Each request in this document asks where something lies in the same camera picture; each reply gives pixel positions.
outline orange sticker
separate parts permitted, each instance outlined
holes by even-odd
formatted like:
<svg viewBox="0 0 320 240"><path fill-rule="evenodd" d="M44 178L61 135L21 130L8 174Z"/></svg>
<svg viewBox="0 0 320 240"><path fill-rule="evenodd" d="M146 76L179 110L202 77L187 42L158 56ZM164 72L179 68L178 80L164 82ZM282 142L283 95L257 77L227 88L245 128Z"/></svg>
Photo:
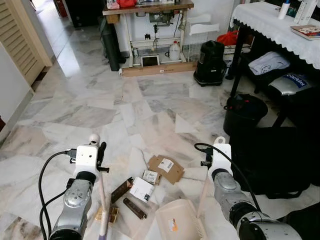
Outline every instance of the orange sticker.
<svg viewBox="0 0 320 240"><path fill-rule="evenodd" d="M178 231L178 225L177 225L176 220L174 218L168 220L168 225L169 225L169 229L171 232Z"/></svg>

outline red bag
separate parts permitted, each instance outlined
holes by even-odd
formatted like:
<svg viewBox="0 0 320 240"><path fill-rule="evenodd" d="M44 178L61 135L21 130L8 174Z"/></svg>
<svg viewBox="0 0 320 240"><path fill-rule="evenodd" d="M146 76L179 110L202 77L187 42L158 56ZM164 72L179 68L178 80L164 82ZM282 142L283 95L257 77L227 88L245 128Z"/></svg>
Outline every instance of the red bag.
<svg viewBox="0 0 320 240"><path fill-rule="evenodd" d="M236 45L239 31L228 31L226 34L218 36L217 42L224 44L225 46Z"/></svg>
<svg viewBox="0 0 320 240"><path fill-rule="evenodd" d="M137 0L116 0L120 8L133 7L137 4Z"/></svg>

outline folded white cloth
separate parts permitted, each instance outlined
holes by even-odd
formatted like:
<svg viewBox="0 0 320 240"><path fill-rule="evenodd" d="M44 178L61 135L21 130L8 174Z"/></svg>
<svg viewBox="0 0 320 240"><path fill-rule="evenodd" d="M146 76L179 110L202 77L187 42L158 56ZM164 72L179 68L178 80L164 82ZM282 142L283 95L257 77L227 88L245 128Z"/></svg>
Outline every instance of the folded white cloth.
<svg viewBox="0 0 320 240"><path fill-rule="evenodd" d="M285 69L290 62L275 51L269 51L265 55L249 63L249 68L254 75L261 75L275 69Z"/></svg>

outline wooden louvered door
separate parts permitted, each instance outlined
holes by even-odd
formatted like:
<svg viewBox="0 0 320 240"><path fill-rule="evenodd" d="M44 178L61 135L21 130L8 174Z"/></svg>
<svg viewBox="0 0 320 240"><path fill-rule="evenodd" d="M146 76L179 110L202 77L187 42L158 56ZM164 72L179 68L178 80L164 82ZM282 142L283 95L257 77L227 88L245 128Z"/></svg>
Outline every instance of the wooden louvered door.
<svg viewBox="0 0 320 240"><path fill-rule="evenodd" d="M45 64L32 42L24 34L20 19L15 17L15 10L7 0L0 0L0 42L11 56L16 67L31 85Z"/></svg>

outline black vacuum cleaner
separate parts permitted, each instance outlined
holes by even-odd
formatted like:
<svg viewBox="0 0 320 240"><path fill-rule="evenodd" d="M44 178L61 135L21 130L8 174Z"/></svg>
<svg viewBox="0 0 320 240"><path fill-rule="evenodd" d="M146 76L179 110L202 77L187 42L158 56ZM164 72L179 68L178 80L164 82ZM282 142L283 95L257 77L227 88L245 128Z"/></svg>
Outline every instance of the black vacuum cleaner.
<svg viewBox="0 0 320 240"><path fill-rule="evenodd" d="M194 80L201 87L221 85L227 70L223 60L225 45L210 40L202 44L200 51L200 58L193 74Z"/></svg>

